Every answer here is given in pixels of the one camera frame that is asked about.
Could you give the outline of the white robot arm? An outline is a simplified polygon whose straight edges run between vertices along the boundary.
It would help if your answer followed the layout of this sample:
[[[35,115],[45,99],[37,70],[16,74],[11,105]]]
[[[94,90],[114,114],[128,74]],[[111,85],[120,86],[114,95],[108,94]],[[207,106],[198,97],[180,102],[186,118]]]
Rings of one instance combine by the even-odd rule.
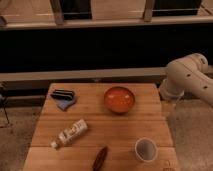
[[[159,87],[161,97],[166,101],[179,100],[188,91],[213,107],[213,79],[204,74],[207,68],[208,60],[200,53],[169,62],[166,78]]]

